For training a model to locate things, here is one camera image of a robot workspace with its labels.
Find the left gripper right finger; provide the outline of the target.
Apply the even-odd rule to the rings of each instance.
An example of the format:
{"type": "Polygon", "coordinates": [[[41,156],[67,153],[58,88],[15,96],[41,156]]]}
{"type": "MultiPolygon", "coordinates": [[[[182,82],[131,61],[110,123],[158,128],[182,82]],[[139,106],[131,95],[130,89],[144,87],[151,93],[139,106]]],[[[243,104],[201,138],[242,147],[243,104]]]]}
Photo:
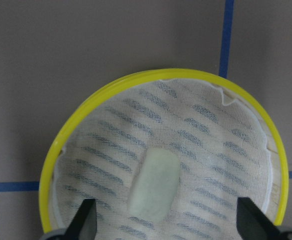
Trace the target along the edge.
{"type": "Polygon", "coordinates": [[[237,231],[243,240],[278,240],[280,231],[249,197],[237,200],[237,231]]]}

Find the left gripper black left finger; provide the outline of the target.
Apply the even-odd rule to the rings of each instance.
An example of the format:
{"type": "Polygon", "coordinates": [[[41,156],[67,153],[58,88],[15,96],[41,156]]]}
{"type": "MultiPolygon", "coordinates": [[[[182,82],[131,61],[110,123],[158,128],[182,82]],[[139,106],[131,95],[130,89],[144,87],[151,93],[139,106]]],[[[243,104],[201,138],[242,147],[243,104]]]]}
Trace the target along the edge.
{"type": "Polygon", "coordinates": [[[68,226],[64,240],[94,240],[97,234],[95,199],[85,199],[68,226]]]}

